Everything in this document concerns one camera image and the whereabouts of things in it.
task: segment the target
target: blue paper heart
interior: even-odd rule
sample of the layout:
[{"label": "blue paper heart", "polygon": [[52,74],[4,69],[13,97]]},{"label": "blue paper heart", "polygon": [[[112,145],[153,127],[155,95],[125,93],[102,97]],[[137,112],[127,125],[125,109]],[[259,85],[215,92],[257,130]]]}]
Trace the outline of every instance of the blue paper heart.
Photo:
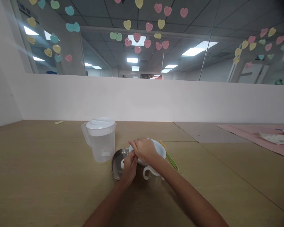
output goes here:
[{"label": "blue paper heart", "polygon": [[70,16],[72,16],[75,13],[74,8],[72,6],[65,7],[65,12]]},{"label": "blue paper heart", "polygon": [[50,36],[50,40],[55,44],[59,42],[58,36],[56,36],[54,33]]},{"label": "blue paper heart", "polygon": [[60,55],[55,55],[55,60],[56,60],[56,62],[61,62],[62,57]]},{"label": "blue paper heart", "polygon": [[38,2],[38,5],[40,6],[41,9],[44,9],[44,7],[45,7],[45,0],[40,0],[40,2]]},{"label": "blue paper heart", "polygon": [[259,55],[258,57],[259,57],[260,60],[264,59],[264,55]]}]

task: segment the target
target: fluorescent light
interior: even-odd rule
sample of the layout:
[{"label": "fluorescent light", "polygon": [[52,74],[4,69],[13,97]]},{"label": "fluorescent light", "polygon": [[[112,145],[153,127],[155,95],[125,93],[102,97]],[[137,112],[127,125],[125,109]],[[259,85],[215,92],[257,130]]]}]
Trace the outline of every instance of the fluorescent light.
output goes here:
[{"label": "fluorescent light", "polygon": [[133,35],[128,35],[128,38],[133,42],[132,46],[144,46],[144,41],[146,40],[146,36],[141,36],[139,42],[135,41]]},{"label": "fluorescent light", "polygon": [[166,68],[175,68],[175,67],[177,67],[178,65],[168,65],[168,66],[166,66]]},{"label": "fluorescent light", "polygon": [[182,54],[182,56],[195,56],[201,53],[202,51],[206,50],[207,46],[208,48],[210,48],[216,44],[217,44],[216,42],[210,42],[208,45],[208,41],[203,41],[194,48],[190,48],[189,50],[187,50],[185,53]]},{"label": "fluorescent light", "polygon": [[138,63],[138,58],[126,58],[128,63]]},{"label": "fluorescent light", "polygon": [[24,31],[27,35],[39,35],[38,33],[34,32],[33,30],[29,29],[28,27],[24,27]]},{"label": "fluorescent light", "polygon": [[35,57],[35,56],[33,56],[33,59],[34,59],[35,61],[44,61],[43,59],[37,58],[37,57]]}]

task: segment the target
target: paper heart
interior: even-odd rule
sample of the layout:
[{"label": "paper heart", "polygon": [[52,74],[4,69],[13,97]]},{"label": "paper heart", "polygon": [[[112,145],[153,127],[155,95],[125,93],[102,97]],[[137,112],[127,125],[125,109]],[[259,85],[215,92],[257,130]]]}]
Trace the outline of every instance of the paper heart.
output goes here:
[{"label": "paper heart", "polygon": [[238,55],[240,55],[241,53],[242,53],[242,49],[237,48],[236,51],[234,52],[234,55],[235,55],[235,56],[238,56]]},{"label": "paper heart", "polygon": [[156,33],[156,34],[154,35],[154,37],[157,38],[157,39],[161,39],[162,35],[161,35],[160,33]]},{"label": "paper heart", "polygon": [[49,56],[49,57],[52,57],[53,56],[53,52],[51,51],[51,49],[47,48],[44,50],[44,53]]},{"label": "paper heart", "polygon": [[136,42],[139,42],[140,38],[141,38],[141,34],[140,33],[134,33],[133,34],[133,38]]},{"label": "paper heart", "polygon": [[256,48],[257,43],[252,43],[249,45],[249,50],[253,50]]},{"label": "paper heart", "polygon": [[40,2],[38,2],[38,5],[41,9],[44,9],[45,7],[45,0],[40,0]]},{"label": "paper heart", "polygon": [[280,43],[282,43],[284,41],[284,36],[279,36],[277,38],[277,41],[275,42],[277,45],[279,45]]},{"label": "paper heart", "polygon": [[262,45],[265,45],[266,40],[265,40],[265,39],[261,39],[261,40],[259,41],[259,43],[262,44]]},{"label": "paper heart", "polygon": [[136,6],[140,9],[143,6],[143,0],[136,0]]},{"label": "paper heart", "polygon": [[185,18],[187,16],[187,14],[188,14],[188,8],[182,8],[180,10],[181,17]]},{"label": "paper heart", "polygon": [[171,7],[165,6],[164,7],[164,14],[165,16],[169,16],[171,14]]},{"label": "paper heart", "polygon": [[125,46],[129,47],[132,45],[132,43],[133,42],[128,37],[125,39]]},{"label": "paper heart", "polygon": [[65,7],[65,12],[70,16],[72,16],[75,13],[74,8],[72,6]]},{"label": "paper heart", "polygon": [[145,46],[145,48],[148,49],[151,46],[151,41],[150,40],[145,40],[144,41],[144,46]]},{"label": "paper heart", "polygon": [[245,49],[246,47],[248,47],[248,41],[247,40],[242,42],[242,49]]},{"label": "paper heart", "polygon": [[161,4],[161,3],[160,3],[160,4],[156,3],[156,4],[155,4],[155,11],[156,11],[157,13],[160,13],[161,10],[162,10],[162,4]]},{"label": "paper heart", "polygon": [[235,65],[238,64],[239,61],[240,61],[240,58],[239,58],[239,57],[235,57],[235,58],[234,58],[234,64],[235,64]]},{"label": "paper heart", "polygon": [[162,42],[162,47],[163,47],[164,49],[167,49],[168,46],[169,46],[169,41],[168,41],[168,40]]},{"label": "paper heart", "polygon": [[62,61],[62,57],[60,55],[56,55],[55,56],[55,60],[56,60],[56,62],[61,62]]},{"label": "paper heart", "polygon": [[267,45],[265,46],[265,50],[266,50],[266,51],[270,51],[271,48],[272,48],[272,43],[267,44]]},{"label": "paper heart", "polygon": [[59,54],[61,52],[61,47],[59,45],[53,45],[53,50]]},{"label": "paper heart", "polygon": [[156,42],[156,49],[157,50],[161,50],[161,48],[162,48],[162,44]]},{"label": "paper heart", "polygon": [[36,39],[32,36],[26,36],[27,40],[29,41],[30,44],[35,45]]},{"label": "paper heart", "polygon": [[65,60],[69,63],[71,63],[73,61],[73,57],[71,55],[66,55],[65,56]]},{"label": "paper heart", "polygon": [[139,47],[139,46],[135,46],[135,53],[136,53],[136,54],[140,53],[140,52],[141,52],[141,50],[142,50],[142,48],[141,48],[141,47]]},{"label": "paper heart", "polygon": [[50,6],[53,8],[53,9],[59,9],[60,8],[60,4],[58,1],[54,1],[54,0],[51,0],[50,1]]},{"label": "paper heart", "polygon": [[33,17],[27,18],[27,22],[28,22],[28,24],[29,24],[30,26],[36,27],[35,18],[33,18]]},{"label": "paper heart", "polygon": [[165,20],[158,20],[158,27],[162,30],[165,26]]},{"label": "paper heart", "polygon": [[276,33],[276,29],[273,27],[273,28],[271,28],[270,30],[269,30],[269,32],[268,32],[268,37],[270,37],[270,36],[273,36],[275,33]]},{"label": "paper heart", "polygon": [[249,44],[249,45],[252,44],[253,42],[255,42],[255,40],[256,40],[256,37],[255,37],[255,36],[250,36],[250,37],[248,38],[248,44]]},{"label": "paper heart", "polygon": [[125,20],[123,22],[123,25],[126,28],[126,30],[130,30],[130,27],[132,26],[132,22],[130,20]]},{"label": "paper heart", "polygon": [[145,28],[146,28],[146,31],[147,32],[150,32],[152,29],[153,29],[153,24],[151,24],[151,23],[149,23],[149,22],[147,22],[146,24],[145,24]]}]

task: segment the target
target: pink mat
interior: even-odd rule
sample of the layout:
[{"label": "pink mat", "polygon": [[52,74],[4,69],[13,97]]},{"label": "pink mat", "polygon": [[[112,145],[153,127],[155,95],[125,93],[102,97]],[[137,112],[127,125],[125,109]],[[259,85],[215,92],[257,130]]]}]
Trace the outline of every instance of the pink mat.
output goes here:
[{"label": "pink mat", "polygon": [[284,125],[217,125],[218,127],[232,132],[240,137],[243,137],[249,141],[252,141],[261,147],[267,148],[275,153],[281,154],[284,156],[284,145],[278,145],[267,140],[262,139],[260,136],[256,135],[257,132],[264,134],[275,134],[281,135],[284,130]]}]

